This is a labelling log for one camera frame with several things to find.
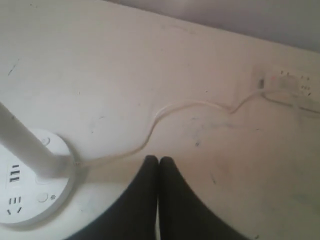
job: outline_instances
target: white lamp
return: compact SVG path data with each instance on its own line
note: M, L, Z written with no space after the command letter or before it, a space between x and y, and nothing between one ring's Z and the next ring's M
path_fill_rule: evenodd
M0 103L0 224L43 220L67 199L74 182L66 143L46 130L28 130Z

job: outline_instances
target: white desk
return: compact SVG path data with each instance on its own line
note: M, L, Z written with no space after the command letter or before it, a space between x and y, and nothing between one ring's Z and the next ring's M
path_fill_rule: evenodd
M173 101L236 103L257 64L320 76L319 54L98 0L1 0L0 33L0 101L82 161L139 145ZM146 154L173 157L203 202L251 239L319 239L319 123L259 98L232 117L186 109L142 152L81 171L54 217L1 226L0 239L71 235L115 201Z

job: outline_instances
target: button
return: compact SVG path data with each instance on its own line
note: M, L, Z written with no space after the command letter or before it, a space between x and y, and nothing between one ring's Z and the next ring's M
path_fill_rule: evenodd
M39 203L44 203L48 200L48 193L40 193L36 199Z

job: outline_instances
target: wall socket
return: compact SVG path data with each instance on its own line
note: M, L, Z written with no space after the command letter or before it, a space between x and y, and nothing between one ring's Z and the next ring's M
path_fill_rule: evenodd
M311 74L279 66L266 67L255 75L255 89L288 90L301 94L296 99L303 110L320 113L320 77ZM267 100L292 105L293 100L286 93L268 93L264 97Z

